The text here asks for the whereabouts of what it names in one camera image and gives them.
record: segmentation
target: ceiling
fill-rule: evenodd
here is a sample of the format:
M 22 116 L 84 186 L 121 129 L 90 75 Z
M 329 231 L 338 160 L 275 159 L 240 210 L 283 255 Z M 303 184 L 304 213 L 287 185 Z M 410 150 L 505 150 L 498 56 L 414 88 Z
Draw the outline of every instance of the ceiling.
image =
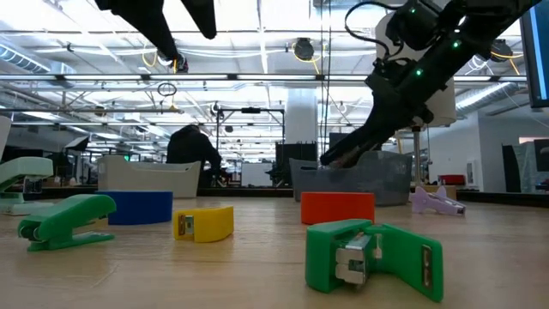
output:
M 165 0 L 164 14 L 179 51 L 189 62 L 191 74 L 314 75 L 328 74 L 330 67 L 329 73 L 334 75 L 365 75 L 372 70 L 372 63 L 376 58 L 375 46 L 351 38 L 345 32 L 343 24 L 344 15 L 351 4 L 356 2 L 333 1 L 331 18 L 327 5 L 324 5 L 321 20 L 320 9 L 309 1 L 238 0 L 237 3 L 234 0 L 215 0 L 218 34 L 212 40 L 202 37 L 180 0 Z M 373 37 L 375 26 L 386 14 L 384 9 L 366 7 L 349 18 L 349 25 L 360 28 L 366 35 Z M 322 59 L 317 61 L 318 71 L 313 63 L 300 62 L 294 57 L 293 43 L 301 37 L 311 39 L 316 49 L 315 57 Z M 502 38 L 507 40 L 514 52 L 522 53 L 518 23 L 510 27 Z M 1 44 L 9 45 L 39 63 L 65 64 L 77 74 L 171 73 L 155 59 L 155 49 L 141 34 L 118 16 L 99 11 L 94 0 L 6 2 L 0 10 Z M 523 74 L 522 58 L 516 59 L 516 65 Z M 1 60 L 0 73 L 28 74 L 27 71 Z M 498 64 L 489 61 L 485 64 L 479 59 L 473 59 L 458 73 L 461 76 L 491 74 L 515 73 L 508 62 Z M 105 128 L 84 123 L 141 121 L 212 124 L 214 118 L 210 109 L 215 102 L 221 108 L 256 106 L 284 109 L 289 88 L 315 88 L 319 111 L 325 101 L 321 100 L 321 85 L 314 83 L 187 81 L 174 84 L 178 88 L 177 93 L 165 98 L 157 92 L 158 82 L 80 81 L 73 82 L 72 88 L 66 89 L 48 82 L 27 81 L 10 82 L 11 88 L 6 88 L 4 82 L 0 84 L 0 87 L 4 86 L 4 92 L 0 93 L 4 95 L 4 100 L 0 102 L 6 108 L 34 106 L 52 109 L 62 106 L 71 112 L 19 113 L 15 115 L 15 121 L 74 123 L 75 125 L 70 126 L 72 130 L 116 134 L 120 137 L 94 138 L 108 142 L 139 142 L 147 146 L 144 148 L 149 148 L 143 149 L 144 154 L 156 156 L 162 153 L 167 138 L 180 125 L 157 125 L 153 129 L 151 126 L 143 126 L 144 129 L 138 129 L 136 125 L 119 124 L 113 125 L 113 128 Z M 487 85 L 482 83 L 457 83 L 456 94 L 485 86 Z M 362 82 L 335 84 L 330 87 L 329 93 L 334 102 L 329 109 L 329 130 L 345 132 L 353 129 L 346 124 L 358 126 L 364 123 L 373 102 L 371 91 Z M 81 112 L 98 106 L 126 112 L 107 113 L 105 116 Z M 170 106 L 177 108 L 179 112 L 164 112 Z M 152 109 L 156 109 L 156 112 L 143 112 Z M 221 145 L 222 151 L 228 157 L 274 156 L 272 141 L 281 136 L 281 127 L 277 124 L 276 117 L 267 113 L 235 113 L 226 123 L 267 124 L 254 127 L 235 125 L 234 132 L 230 134 L 221 131 L 223 141 L 227 142 Z M 210 125 L 205 128 L 208 134 L 212 134 L 211 139 L 214 141 L 215 127 Z M 232 136 L 246 136 L 251 142 Z

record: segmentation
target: metal clip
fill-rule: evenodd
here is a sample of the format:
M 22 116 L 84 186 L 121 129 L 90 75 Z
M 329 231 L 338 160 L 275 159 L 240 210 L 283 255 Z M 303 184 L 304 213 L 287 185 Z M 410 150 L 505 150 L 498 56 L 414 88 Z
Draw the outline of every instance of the metal clip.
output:
M 368 279 L 368 258 L 365 248 L 371 236 L 360 233 L 345 248 L 335 251 L 335 277 L 362 286 Z
M 179 236 L 195 233 L 195 218 L 192 215 L 182 214 L 178 218 Z

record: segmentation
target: table surface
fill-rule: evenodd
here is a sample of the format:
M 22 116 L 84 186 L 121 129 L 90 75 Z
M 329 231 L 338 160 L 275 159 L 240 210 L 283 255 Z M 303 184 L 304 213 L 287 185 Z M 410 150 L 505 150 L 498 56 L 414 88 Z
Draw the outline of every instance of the table surface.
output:
M 377 209 L 377 222 L 443 244 L 445 297 L 433 303 L 390 275 L 359 291 L 305 285 L 305 229 L 289 198 L 198 198 L 175 209 L 234 206 L 235 231 L 175 241 L 171 223 L 109 227 L 111 241 L 28 253 L 20 217 L 0 216 L 0 307 L 549 308 L 549 210 L 469 204 L 467 217 Z

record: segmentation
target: gray box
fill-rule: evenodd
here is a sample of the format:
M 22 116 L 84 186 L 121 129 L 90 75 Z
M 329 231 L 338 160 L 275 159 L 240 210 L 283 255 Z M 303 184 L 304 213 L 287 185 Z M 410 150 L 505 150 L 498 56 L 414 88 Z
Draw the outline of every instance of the gray box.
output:
M 315 161 L 290 159 L 293 198 L 302 192 L 370 192 L 376 206 L 404 205 L 410 194 L 412 157 L 386 151 L 365 152 L 351 168 L 317 168 Z

